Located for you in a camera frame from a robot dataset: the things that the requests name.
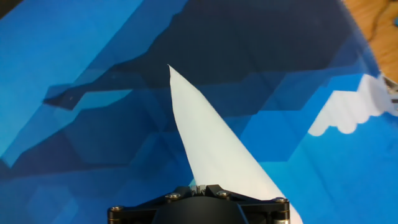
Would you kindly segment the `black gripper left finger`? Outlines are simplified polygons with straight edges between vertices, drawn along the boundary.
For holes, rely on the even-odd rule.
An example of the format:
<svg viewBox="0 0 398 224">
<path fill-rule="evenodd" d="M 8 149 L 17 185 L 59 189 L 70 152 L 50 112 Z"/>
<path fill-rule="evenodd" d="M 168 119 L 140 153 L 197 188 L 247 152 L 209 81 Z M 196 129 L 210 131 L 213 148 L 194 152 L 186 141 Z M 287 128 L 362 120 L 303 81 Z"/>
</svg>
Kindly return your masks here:
<svg viewBox="0 0 398 224">
<path fill-rule="evenodd" d="M 152 223 L 156 212 L 163 206 L 195 196 L 197 187 L 179 186 L 174 191 L 148 202 L 127 207 L 116 205 L 107 210 L 107 224 Z"/>
</svg>

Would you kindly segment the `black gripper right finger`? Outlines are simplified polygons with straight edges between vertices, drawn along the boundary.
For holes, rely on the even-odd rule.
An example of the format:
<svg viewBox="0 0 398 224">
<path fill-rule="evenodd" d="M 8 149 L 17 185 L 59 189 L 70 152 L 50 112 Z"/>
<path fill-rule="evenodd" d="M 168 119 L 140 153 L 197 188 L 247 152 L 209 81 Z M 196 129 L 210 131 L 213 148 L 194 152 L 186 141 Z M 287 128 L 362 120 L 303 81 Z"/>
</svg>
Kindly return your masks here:
<svg viewBox="0 0 398 224">
<path fill-rule="evenodd" d="M 236 204 L 234 214 L 244 223 L 290 224 L 290 202 L 284 197 L 259 200 L 225 190 L 219 185 L 199 185 L 198 195 L 229 201 Z"/>
</svg>

